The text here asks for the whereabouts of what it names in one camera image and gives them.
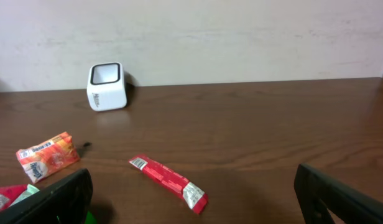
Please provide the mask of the red snack packet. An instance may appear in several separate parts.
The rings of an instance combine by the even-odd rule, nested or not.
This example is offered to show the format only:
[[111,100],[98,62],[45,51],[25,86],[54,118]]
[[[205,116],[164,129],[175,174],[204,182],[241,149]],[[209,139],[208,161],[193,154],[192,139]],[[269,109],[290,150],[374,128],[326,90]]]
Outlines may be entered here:
[[7,209],[26,190],[27,185],[0,187],[0,212]]

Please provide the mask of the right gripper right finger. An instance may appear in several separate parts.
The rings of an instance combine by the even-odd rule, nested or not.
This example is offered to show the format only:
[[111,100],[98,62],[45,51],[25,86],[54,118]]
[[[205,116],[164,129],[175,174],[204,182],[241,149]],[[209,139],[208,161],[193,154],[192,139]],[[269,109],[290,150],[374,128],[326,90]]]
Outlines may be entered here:
[[383,223],[383,203],[306,165],[300,164],[294,190],[305,223]]

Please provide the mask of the green-lid white jar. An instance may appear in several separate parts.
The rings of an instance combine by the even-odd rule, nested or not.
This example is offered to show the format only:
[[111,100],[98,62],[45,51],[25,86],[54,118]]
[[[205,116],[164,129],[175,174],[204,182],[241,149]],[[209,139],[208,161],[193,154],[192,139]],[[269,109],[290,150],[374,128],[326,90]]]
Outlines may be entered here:
[[91,212],[87,212],[84,224],[98,224]]

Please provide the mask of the orange white small packet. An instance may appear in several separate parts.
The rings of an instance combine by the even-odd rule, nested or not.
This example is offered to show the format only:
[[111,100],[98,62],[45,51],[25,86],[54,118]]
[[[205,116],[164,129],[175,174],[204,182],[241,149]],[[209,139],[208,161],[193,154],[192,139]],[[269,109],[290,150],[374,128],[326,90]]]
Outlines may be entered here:
[[72,136],[67,132],[27,149],[20,149],[16,157],[33,184],[80,160]]

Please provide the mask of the teal white snack packet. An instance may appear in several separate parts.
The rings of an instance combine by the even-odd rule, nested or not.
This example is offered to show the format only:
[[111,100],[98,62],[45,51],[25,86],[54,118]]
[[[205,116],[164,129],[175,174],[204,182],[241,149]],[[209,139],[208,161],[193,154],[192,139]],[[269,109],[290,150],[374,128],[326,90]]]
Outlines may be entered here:
[[31,195],[33,194],[36,194],[37,192],[39,192],[39,189],[31,184],[28,184],[27,185],[27,188],[23,191],[23,193],[21,193],[16,199],[15,201],[13,201],[10,206],[13,206],[23,200],[25,200],[26,198],[30,197]]

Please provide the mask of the small red wrapper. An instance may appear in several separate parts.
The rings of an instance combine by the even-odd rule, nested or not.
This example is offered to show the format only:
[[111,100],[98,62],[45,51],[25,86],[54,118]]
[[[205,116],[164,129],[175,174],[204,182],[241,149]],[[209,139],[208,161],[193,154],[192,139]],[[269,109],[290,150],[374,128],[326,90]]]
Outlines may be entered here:
[[129,163],[150,179],[182,199],[189,209],[196,214],[199,215],[207,206],[208,195],[186,177],[178,174],[167,166],[145,155],[137,155],[130,159]]

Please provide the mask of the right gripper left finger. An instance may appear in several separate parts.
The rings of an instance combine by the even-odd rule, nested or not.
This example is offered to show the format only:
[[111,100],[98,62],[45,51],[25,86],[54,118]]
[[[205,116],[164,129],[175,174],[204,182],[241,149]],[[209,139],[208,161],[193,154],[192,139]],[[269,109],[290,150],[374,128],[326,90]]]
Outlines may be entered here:
[[88,169],[80,169],[0,212],[0,224],[84,224],[93,195]]

